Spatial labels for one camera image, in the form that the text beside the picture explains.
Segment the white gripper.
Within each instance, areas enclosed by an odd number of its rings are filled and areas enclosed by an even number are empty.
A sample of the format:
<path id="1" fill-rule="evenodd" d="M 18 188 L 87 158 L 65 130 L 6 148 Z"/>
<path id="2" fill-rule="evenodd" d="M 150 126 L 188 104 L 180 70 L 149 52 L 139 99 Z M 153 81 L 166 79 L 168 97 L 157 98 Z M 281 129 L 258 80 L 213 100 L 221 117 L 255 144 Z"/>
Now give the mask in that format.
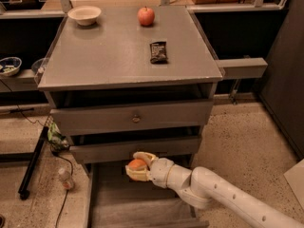
<path id="1" fill-rule="evenodd" d="M 133 181 L 152 181 L 156 186 L 161 188 L 167 187 L 167 178 L 174 162 L 167 158 L 158 158 L 149 152 L 135 152 L 134 159 L 142 160 L 146 163 L 147 168 L 133 170 L 128 165 L 125 167 L 127 176 Z"/>

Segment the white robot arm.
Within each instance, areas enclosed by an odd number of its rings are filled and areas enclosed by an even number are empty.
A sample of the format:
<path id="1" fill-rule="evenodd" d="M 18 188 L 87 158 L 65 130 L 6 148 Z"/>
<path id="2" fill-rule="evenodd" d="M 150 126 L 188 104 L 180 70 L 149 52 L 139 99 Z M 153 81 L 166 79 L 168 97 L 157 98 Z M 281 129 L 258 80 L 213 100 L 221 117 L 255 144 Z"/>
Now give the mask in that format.
<path id="1" fill-rule="evenodd" d="M 205 167 L 190 170 L 152 153 L 135 152 L 125 171 L 133 181 L 152 181 L 156 186 L 175 191 L 184 202 L 198 209 L 205 209 L 210 199 L 216 200 L 254 228 L 304 228 L 303 223 L 284 215 Z"/>

